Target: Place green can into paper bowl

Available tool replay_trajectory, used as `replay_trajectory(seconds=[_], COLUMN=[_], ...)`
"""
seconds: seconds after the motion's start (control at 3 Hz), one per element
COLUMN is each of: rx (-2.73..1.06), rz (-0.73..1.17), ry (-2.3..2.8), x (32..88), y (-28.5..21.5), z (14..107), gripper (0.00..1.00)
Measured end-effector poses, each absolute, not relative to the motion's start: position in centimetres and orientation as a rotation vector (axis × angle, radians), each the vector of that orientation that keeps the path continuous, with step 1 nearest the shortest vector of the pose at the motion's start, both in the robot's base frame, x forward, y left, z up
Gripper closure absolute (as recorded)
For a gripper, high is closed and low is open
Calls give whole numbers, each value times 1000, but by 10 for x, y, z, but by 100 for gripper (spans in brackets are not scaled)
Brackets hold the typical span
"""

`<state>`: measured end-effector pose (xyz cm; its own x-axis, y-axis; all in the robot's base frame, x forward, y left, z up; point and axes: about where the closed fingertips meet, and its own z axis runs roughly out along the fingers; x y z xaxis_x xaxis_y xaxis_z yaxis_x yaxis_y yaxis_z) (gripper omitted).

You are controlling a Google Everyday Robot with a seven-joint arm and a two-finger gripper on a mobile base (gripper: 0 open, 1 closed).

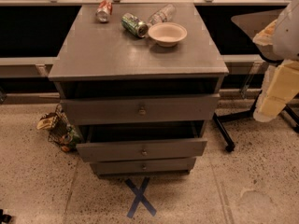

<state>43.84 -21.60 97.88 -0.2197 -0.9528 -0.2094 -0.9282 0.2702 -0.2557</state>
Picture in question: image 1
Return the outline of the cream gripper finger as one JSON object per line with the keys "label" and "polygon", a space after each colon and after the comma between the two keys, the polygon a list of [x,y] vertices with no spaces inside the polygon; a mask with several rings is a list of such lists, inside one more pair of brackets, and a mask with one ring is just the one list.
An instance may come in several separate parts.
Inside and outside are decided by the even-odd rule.
{"label": "cream gripper finger", "polygon": [[275,67],[269,65],[263,78],[253,117],[260,122],[275,119],[286,104],[299,93],[299,62],[284,60]]}
{"label": "cream gripper finger", "polygon": [[281,60],[281,57],[276,55],[276,53],[273,51],[273,35],[275,32],[276,23],[276,20],[271,21],[252,39],[262,57],[269,61]]}

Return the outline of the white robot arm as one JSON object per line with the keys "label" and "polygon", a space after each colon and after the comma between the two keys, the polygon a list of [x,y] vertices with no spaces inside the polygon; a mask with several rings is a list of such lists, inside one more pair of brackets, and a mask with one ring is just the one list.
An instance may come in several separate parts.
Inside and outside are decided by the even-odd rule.
{"label": "white robot arm", "polygon": [[276,20],[254,36],[253,42],[272,45],[274,53],[283,59],[278,67],[266,70],[253,113],[255,120],[268,122],[299,93],[299,0],[292,0]]}

